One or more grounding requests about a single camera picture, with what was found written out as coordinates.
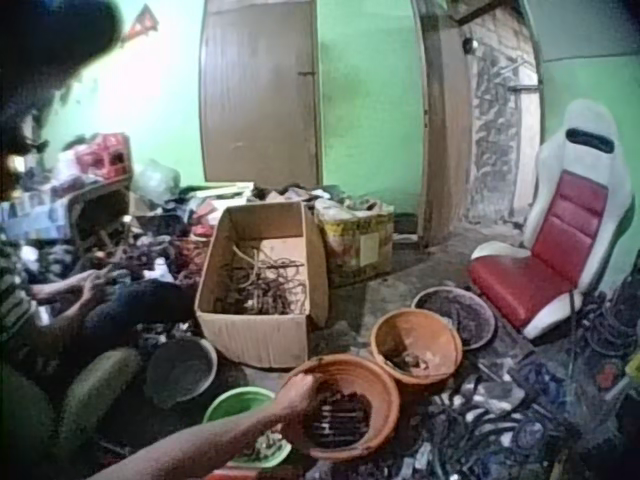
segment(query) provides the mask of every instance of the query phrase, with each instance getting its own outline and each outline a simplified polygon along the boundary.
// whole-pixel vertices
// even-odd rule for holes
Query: brown door
[[[208,181],[318,183],[312,7],[209,0],[200,72]]]

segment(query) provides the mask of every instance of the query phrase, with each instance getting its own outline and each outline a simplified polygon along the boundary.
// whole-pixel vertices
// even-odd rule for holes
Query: concrete floor
[[[380,317],[409,307],[413,298],[427,288],[445,282],[467,284],[471,252],[488,240],[515,245],[520,234],[506,226],[460,225],[446,242],[426,251],[413,245],[395,245],[393,270],[389,275],[331,292],[329,326],[311,334],[312,355],[349,351],[365,354],[371,330]],[[223,361],[207,391],[191,401],[163,410],[145,397],[144,375],[140,375],[110,410],[100,434],[112,442],[139,449],[200,423],[208,406],[221,393],[246,385],[277,391],[285,376],[286,372],[266,372]]]

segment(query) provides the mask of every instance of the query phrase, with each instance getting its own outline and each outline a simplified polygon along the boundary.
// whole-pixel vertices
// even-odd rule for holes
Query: cardboard box
[[[240,250],[259,247],[271,258],[303,264],[297,275],[306,282],[303,313],[230,315],[215,311],[226,297],[226,271]],[[263,368],[290,368],[308,358],[308,324],[323,327],[329,290],[322,237],[300,202],[260,203],[227,208],[215,232],[196,297],[196,316],[207,339],[229,359]]]

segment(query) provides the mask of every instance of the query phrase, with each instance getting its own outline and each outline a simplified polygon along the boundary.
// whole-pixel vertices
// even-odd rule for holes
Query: tangled wire
[[[218,299],[216,311],[232,315],[304,314],[307,286],[301,277],[303,263],[290,258],[272,259],[252,248],[251,255],[233,246],[242,266],[227,265],[229,291]]]

